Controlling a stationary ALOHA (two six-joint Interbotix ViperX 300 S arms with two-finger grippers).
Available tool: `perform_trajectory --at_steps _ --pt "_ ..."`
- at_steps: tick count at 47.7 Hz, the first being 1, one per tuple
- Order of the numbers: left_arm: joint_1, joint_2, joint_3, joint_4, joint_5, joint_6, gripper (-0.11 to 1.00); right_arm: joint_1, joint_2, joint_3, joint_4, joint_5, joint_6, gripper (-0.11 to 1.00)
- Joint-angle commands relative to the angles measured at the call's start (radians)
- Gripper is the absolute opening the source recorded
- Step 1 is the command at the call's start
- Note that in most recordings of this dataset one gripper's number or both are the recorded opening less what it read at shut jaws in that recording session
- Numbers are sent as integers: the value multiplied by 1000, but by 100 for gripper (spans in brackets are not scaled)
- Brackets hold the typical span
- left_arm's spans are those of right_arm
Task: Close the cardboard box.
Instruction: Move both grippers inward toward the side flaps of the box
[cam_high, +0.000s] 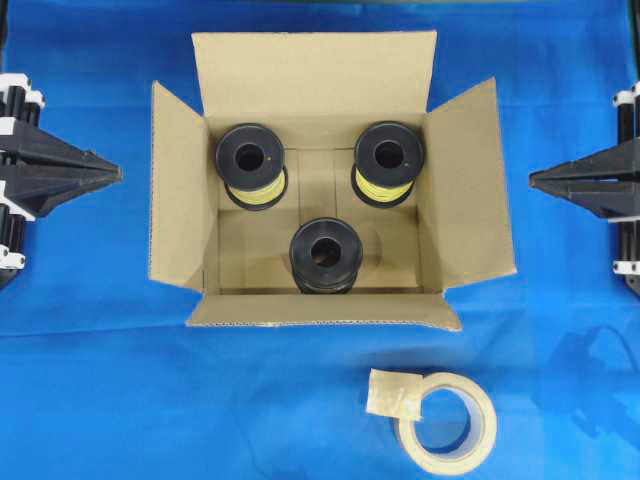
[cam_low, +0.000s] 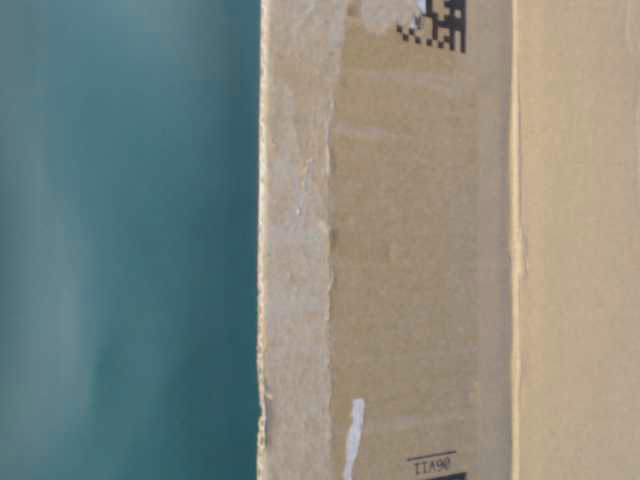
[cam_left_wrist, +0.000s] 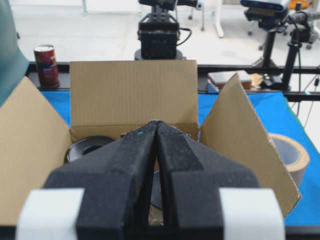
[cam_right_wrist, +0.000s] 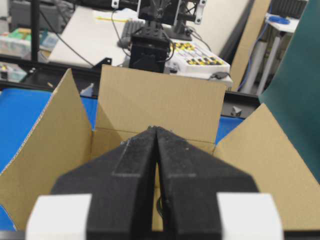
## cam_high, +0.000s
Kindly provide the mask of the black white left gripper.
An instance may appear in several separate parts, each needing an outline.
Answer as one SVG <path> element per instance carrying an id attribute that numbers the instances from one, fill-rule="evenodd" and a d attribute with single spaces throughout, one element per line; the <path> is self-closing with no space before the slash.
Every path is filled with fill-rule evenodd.
<path id="1" fill-rule="evenodd" d="M 1 74 L 1 151 L 21 160 L 104 172 L 1 173 L 1 289 L 24 269 L 28 222 L 122 180 L 120 168 L 38 128 L 46 102 L 25 73 Z"/>

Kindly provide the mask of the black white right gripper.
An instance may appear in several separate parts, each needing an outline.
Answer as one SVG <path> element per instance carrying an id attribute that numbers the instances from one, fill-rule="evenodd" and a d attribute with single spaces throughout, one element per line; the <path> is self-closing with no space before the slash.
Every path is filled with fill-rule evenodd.
<path id="1" fill-rule="evenodd" d="M 597 180 L 637 180 L 639 139 L 635 136 L 635 86 L 613 97 L 617 112 L 618 145 L 575 161 L 531 173 L 529 186 L 569 201 L 603 219 L 639 215 L 639 183 Z M 639 294 L 639 222 L 618 223 L 619 255 L 613 270 Z"/>

